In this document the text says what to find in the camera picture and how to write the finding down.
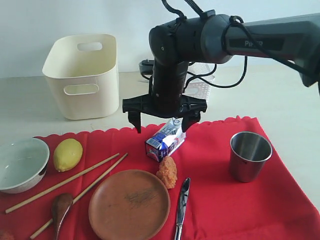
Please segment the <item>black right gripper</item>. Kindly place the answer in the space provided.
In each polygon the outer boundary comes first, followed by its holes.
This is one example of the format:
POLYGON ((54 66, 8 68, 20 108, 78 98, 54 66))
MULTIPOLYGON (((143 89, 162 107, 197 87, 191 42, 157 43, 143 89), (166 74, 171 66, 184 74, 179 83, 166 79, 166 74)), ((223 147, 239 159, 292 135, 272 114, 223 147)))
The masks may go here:
POLYGON ((155 61, 149 93, 122 100, 122 111, 128 113, 128 121, 138 134, 141 133, 141 113, 163 119, 183 117, 183 132, 201 120, 200 112, 207 110, 206 100, 183 95, 188 67, 188 61, 169 66, 155 61))

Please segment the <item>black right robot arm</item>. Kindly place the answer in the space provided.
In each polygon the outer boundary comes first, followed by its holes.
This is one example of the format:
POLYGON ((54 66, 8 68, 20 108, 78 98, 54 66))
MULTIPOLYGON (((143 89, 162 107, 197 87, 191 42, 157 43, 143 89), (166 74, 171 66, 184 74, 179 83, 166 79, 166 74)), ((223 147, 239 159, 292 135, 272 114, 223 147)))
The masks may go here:
POLYGON ((137 131, 141 114, 181 118, 184 131, 200 121, 206 101, 183 94, 191 62, 224 64, 235 55, 270 58, 299 72, 306 87, 320 81, 317 13, 246 23, 225 14, 176 19, 152 28, 149 46, 154 64, 148 93, 122 101, 137 131))

